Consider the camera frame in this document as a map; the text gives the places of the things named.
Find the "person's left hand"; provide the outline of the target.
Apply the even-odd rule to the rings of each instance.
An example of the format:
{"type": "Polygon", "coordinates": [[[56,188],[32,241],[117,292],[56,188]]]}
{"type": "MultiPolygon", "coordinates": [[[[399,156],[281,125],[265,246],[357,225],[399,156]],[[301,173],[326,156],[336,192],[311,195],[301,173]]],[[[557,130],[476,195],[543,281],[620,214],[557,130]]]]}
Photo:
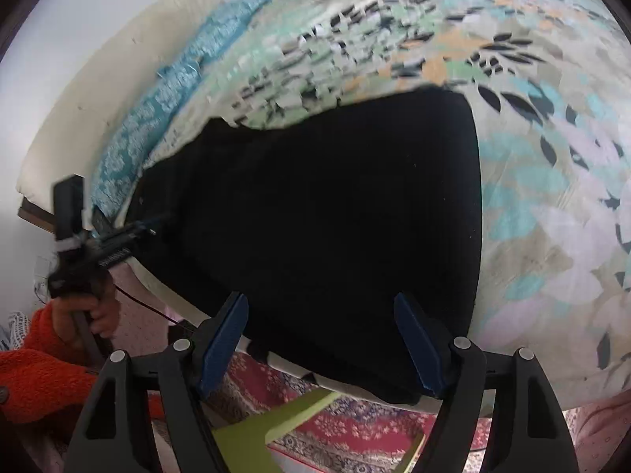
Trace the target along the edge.
{"type": "Polygon", "coordinates": [[[116,299],[111,274],[105,274],[101,294],[69,295],[51,300],[52,328],[63,343],[74,349],[84,349],[84,341],[75,325],[75,313],[90,314],[90,332],[102,339],[111,339],[120,322],[120,302],[116,299]]]}

